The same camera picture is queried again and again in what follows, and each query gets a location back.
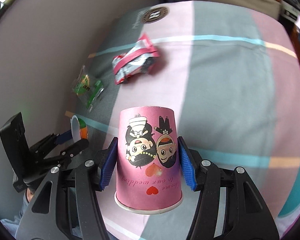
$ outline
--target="wall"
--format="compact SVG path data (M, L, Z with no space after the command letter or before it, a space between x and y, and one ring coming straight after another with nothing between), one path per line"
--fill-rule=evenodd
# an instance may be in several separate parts
M159 0L16 0L0 20L0 127L21 111L28 144L56 132L92 44L128 9ZM0 141L0 218L22 201Z

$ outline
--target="green snack package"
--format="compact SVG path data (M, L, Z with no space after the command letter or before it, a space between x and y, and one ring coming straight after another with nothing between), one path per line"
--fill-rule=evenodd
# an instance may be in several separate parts
M79 76L72 85L72 91L77 94L89 112L93 108L95 99L98 98L103 89L101 80L89 75L85 66L82 67Z

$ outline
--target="candy wrapper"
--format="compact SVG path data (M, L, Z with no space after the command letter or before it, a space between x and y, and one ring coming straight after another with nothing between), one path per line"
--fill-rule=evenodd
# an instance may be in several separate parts
M146 34L128 52L114 57L112 67L114 81L118 85L137 73L148 73L159 57L158 49L153 46Z
M93 108L95 99L98 98L103 89L101 80L89 75L85 66L82 67L78 78L72 85L72 91L77 94L89 112Z

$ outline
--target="red heart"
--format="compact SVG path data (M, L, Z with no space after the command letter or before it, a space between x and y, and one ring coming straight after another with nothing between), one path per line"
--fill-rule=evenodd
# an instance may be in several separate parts
M154 186L151 186L150 188L147 189L148 195L151 195L151 194L157 195L158 193L159 193L159 190Z
M152 177L153 175L160 177L162 174L162 169L155 163L152 163L148 168L146 168L146 175Z

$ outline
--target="cup rim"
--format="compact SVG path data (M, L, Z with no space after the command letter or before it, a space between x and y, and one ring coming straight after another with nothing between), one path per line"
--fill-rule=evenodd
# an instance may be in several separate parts
M135 208L130 208L124 204L122 204L118 198L117 198L117 191L114 193L114 201L117 203L117 205L119 207L121 207L122 209L135 213L135 214L140 214L140 215L157 215L157 214L162 214L168 211L171 211L172 209L175 209L176 207L178 207L182 201L183 201L183 193L181 191L181 199L173 204L172 206L166 207L166 208L162 208L162 209L157 209L157 210L141 210L141 209L135 209Z

